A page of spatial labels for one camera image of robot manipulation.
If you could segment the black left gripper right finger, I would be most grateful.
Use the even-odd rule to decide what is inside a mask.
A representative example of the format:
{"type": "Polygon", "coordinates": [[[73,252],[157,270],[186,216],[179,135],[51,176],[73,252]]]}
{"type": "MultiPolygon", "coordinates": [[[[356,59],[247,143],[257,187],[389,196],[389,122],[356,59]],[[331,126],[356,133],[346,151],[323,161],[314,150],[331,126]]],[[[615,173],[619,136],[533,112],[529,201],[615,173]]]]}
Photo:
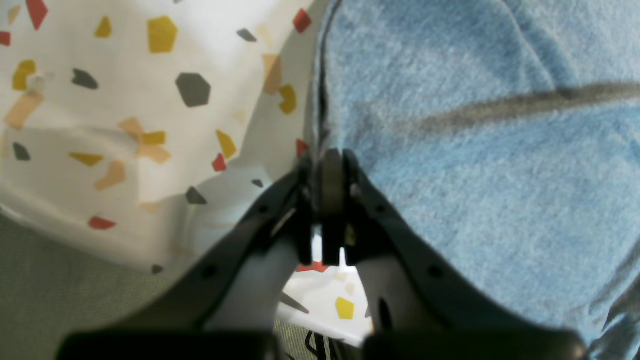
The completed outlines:
{"type": "Polygon", "coordinates": [[[576,332],[535,325],[471,284],[407,224],[350,150],[320,161],[322,260],[354,266],[374,333],[364,360],[585,360],[576,332]]]}

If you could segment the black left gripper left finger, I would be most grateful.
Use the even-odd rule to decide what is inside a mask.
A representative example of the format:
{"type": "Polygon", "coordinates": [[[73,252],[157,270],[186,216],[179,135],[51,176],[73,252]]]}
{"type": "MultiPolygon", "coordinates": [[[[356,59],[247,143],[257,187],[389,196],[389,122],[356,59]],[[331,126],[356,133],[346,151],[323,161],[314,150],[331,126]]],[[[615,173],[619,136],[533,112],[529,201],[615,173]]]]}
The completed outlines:
{"type": "Polygon", "coordinates": [[[59,360],[286,360],[274,334],[288,280],[313,260],[313,162],[266,189],[167,293],[106,328],[76,332],[59,360]]]}

